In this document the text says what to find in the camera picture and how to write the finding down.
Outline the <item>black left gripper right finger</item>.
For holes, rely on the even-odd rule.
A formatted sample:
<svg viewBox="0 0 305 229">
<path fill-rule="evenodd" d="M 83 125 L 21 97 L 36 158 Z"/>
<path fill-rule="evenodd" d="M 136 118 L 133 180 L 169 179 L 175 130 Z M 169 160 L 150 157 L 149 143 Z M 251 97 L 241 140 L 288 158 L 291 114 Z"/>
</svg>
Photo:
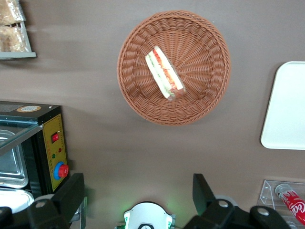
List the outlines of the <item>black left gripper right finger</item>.
<svg viewBox="0 0 305 229">
<path fill-rule="evenodd" d="M 202 174 L 193 175 L 193 202 L 197 211 L 185 229 L 240 229 L 231 201 L 216 198 Z"/>
</svg>

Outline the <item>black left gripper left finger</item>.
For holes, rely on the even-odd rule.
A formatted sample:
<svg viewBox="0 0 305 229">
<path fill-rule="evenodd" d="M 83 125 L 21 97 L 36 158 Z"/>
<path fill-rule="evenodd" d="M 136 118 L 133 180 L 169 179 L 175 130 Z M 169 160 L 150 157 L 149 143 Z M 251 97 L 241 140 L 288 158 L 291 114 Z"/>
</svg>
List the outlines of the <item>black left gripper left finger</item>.
<svg viewBox="0 0 305 229">
<path fill-rule="evenodd" d="M 30 228 L 68 229 L 84 197 L 84 175 L 75 173 L 51 198 L 43 196 L 27 209 Z"/>
</svg>

